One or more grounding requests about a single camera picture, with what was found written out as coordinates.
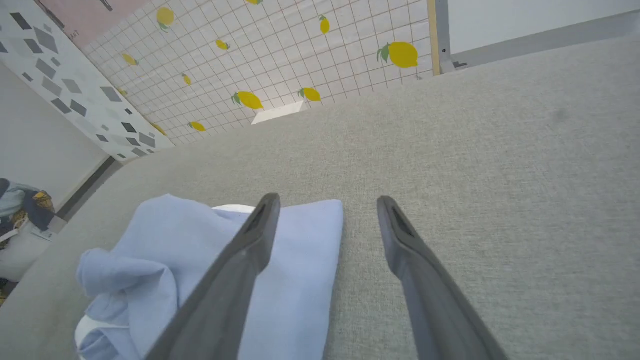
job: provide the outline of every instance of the folded cloth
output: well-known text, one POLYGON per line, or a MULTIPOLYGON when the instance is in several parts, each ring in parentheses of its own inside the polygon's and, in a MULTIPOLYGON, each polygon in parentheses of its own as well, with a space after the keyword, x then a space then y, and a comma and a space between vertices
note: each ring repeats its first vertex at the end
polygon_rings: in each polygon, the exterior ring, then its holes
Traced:
MULTIPOLYGON (((144 202, 111 252, 85 252, 77 280, 96 297, 87 360, 141 359, 249 214, 171 195, 144 202)), ((342 236, 342 203, 280 211, 269 266, 258 276, 239 359, 321 359, 342 236)))

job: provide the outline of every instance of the lemon wallpaper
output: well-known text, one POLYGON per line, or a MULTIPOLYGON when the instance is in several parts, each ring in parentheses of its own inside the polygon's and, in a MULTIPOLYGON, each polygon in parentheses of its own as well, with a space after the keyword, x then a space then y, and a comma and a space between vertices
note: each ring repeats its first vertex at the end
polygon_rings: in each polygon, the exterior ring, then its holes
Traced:
POLYGON ((432 76, 426 0, 153 0, 81 50, 174 144, 432 76))

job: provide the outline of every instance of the geometric pattern wall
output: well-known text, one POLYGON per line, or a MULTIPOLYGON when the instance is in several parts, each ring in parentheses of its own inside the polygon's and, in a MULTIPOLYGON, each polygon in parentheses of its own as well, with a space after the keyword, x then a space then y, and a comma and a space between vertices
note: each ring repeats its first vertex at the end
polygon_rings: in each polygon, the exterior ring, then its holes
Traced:
POLYGON ((31 0, 0 0, 0 61, 119 161, 174 146, 31 0))

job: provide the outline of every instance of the yellow lemon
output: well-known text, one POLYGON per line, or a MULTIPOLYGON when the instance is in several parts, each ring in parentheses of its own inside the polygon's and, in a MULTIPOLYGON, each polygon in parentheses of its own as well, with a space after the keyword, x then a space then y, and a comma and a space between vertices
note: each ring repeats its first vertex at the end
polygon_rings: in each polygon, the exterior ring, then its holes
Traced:
POLYGON ((184 79, 184 83, 191 86, 191 78, 185 74, 181 74, 182 78, 184 79))
POLYGON ((397 67, 418 66, 418 50, 408 42, 397 41, 391 44, 387 43, 382 49, 378 50, 376 59, 380 61, 380 58, 382 58, 382 60, 388 63, 390 57, 391 61, 397 67))
POLYGON ((157 20, 160 25, 160 29, 166 32, 171 24, 173 24, 173 11, 169 8, 162 7, 158 9, 157 20))
POLYGON ((320 101, 320 94, 314 88, 302 88, 298 92, 298 96, 306 97, 309 101, 320 101))
POLYGON ((131 57, 131 55, 129 54, 122 54, 122 58, 124 59, 124 61, 126 61, 129 65, 140 65, 140 63, 134 59, 133 57, 131 57))
POLYGON ((218 39, 216 40, 216 45, 222 50, 229 50, 230 46, 228 43, 218 39))
POLYGON ((158 131, 160 131, 160 133, 161 133, 162 135, 165 135, 165 136, 166 136, 165 131, 164 131, 164 130, 162 130, 162 128, 160 127, 160 125, 157 125, 157 124, 151 124, 151 126, 153 126, 153 127, 154 127, 154 128, 156 128, 158 131))
POLYGON ((233 101, 234 104, 238 104, 238 105, 240 105, 240 102, 242 102, 249 109, 254 109, 254 110, 264 109, 264 107, 262 106, 262 102, 260 102, 260 99, 258 99, 256 95, 250 92, 245 92, 245 91, 236 92, 231 97, 231 101, 233 101))
POLYGON ((323 34, 328 33, 329 29, 331 28, 331 24, 329 24, 329 20, 327 20, 326 17, 324 17, 324 15, 320 15, 319 19, 320 19, 320 31, 322 31, 323 34))
POLYGON ((201 124, 201 123, 199 123, 199 122, 192 121, 192 122, 190 122, 190 123, 188 124, 188 126, 189 126, 191 129, 195 129, 195 130, 198 130, 198 131, 206 131, 206 130, 205 130, 205 128, 204 128, 204 126, 202 126, 202 124, 201 124))

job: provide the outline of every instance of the white wall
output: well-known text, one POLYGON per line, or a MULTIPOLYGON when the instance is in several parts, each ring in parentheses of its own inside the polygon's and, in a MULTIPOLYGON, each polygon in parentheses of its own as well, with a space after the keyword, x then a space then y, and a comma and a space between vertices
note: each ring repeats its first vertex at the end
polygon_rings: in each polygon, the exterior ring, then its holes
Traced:
POLYGON ((107 158, 0 63, 0 177, 41 188, 56 209, 107 158))
POLYGON ((640 0, 448 0, 451 53, 640 10, 640 0))

